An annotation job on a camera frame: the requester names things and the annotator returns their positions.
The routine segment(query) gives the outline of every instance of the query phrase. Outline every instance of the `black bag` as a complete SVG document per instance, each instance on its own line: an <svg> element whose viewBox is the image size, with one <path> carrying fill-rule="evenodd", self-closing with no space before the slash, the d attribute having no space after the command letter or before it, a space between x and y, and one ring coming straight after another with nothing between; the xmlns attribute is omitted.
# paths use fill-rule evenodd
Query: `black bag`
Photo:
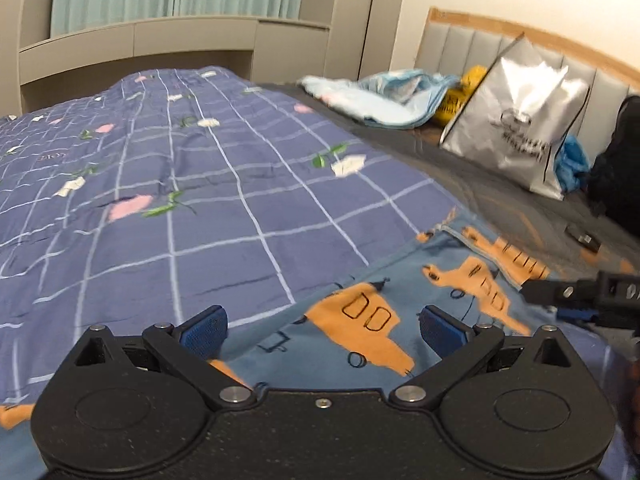
<svg viewBox="0 0 640 480"><path fill-rule="evenodd" d="M640 236L640 96L620 106L609 147L597 156L587 179L592 208Z"/></svg>

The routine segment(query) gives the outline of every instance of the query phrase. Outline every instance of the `cabinet door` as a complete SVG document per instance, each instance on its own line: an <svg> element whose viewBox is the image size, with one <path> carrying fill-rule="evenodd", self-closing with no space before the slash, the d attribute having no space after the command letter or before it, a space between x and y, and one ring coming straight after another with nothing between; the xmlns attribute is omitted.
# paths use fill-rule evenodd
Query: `cabinet door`
<svg viewBox="0 0 640 480"><path fill-rule="evenodd" d="M328 31L288 23L258 25L252 81L290 83L305 75L321 76Z"/></svg>

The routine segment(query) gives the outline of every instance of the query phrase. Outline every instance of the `black phone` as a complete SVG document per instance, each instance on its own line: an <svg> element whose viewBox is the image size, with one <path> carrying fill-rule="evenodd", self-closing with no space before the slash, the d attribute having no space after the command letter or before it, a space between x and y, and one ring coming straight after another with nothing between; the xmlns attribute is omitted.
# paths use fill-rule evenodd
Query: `black phone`
<svg viewBox="0 0 640 480"><path fill-rule="evenodd" d="M580 226L576 224L569 224L564 232L592 253L597 253L600 250L600 241Z"/></svg>

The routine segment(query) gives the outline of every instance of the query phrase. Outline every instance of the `circular plate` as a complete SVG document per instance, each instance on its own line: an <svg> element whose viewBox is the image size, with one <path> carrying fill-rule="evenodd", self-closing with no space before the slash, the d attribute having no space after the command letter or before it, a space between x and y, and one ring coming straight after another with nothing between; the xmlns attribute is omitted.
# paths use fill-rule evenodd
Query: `circular plate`
<svg viewBox="0 0 640 480"><path fill-rule="evenodd" d="M440 405L444 429L465 452L498 470L556 474L607 449L614 422L595 387L576 388L560 367L511 369L455 386Z"/></svg>
<svg viewBox="0 0 640 480"><path fill-rule="evenodd" d="M130 472L170 459L206 418L200 395L171 376L82 367L36 404L34 440L46 462L92 473Z"/></svg>

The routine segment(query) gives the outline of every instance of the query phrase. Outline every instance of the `yellow bag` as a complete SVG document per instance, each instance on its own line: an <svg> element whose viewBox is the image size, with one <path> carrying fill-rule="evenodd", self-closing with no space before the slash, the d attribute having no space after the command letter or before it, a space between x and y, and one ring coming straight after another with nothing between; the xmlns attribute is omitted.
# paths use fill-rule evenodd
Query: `yellow bag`
<svg viewBox="0 0 640 480"><path fill-rule="evenodd" d="M432 120L440 126L446 126L458 110L463 107L466 100L478 88L478 85L486 75L484 66L476 65L470 68L460 79L460 88L451 88L447 90L444 99L436 110Z"/></svg>

